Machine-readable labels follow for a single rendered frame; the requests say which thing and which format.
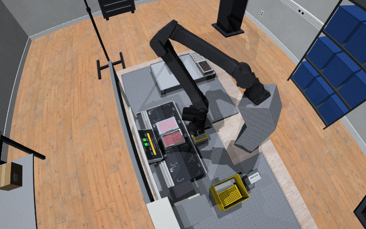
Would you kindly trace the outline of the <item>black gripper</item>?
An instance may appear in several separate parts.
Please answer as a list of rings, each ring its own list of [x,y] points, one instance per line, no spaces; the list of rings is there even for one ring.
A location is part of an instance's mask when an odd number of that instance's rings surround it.
[[[187,127],[187,130],[188,130],[189,134],[193,135],[193,132],[196,132],[196,131],[199,131],[199,130],[203,131],[203,130],[212,128],[212,124],[211,124],[210,120],[207,118],[206,122],[204,124],[198,124],[195,121],[195,125],[193,125],[193,122],[190,121],[188,124],[186,124],[186,127]]]

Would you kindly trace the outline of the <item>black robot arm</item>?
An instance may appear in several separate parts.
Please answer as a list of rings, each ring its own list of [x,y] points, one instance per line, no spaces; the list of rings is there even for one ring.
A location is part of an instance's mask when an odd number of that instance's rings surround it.
[[[239,63],[185,29],[176,20],[172,20],[153,36],[150,47],[158,57],[163,59],[192,102],[190,107],[183,108],[182,120],[192,121],[193,125],[195,121],[198,124],[204,124],[209,102],[176,54],[169,39],[181,43],[225,70],[236,80],[237,86],[246,89],[244,95],[255,105],[261,104],[271,96],[247,63]]]

